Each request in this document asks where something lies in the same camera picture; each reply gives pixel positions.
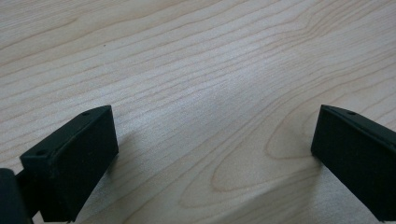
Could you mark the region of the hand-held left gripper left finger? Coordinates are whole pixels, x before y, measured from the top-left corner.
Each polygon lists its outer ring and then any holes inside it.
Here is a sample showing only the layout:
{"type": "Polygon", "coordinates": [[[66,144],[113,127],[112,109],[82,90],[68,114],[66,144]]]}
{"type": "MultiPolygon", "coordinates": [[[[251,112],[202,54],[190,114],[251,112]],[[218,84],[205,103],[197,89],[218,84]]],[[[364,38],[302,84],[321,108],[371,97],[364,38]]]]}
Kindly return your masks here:
{"type": "Polygon", "coordinates": [[[74,221],[119,153],[112,107],[85,111],[21,155],[29,216],[74,221]]]}

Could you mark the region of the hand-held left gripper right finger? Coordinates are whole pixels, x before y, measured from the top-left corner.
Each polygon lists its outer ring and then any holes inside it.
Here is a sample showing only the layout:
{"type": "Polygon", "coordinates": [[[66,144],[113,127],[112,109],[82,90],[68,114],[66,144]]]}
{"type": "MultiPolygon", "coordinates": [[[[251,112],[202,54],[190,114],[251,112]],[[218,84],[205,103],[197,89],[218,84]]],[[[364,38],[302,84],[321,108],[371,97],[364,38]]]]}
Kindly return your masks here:
{"type": "Polygon", "coordinates": [[[396,132],[322,105],[311,153],[380,221],[396,221],[396,132]]]}

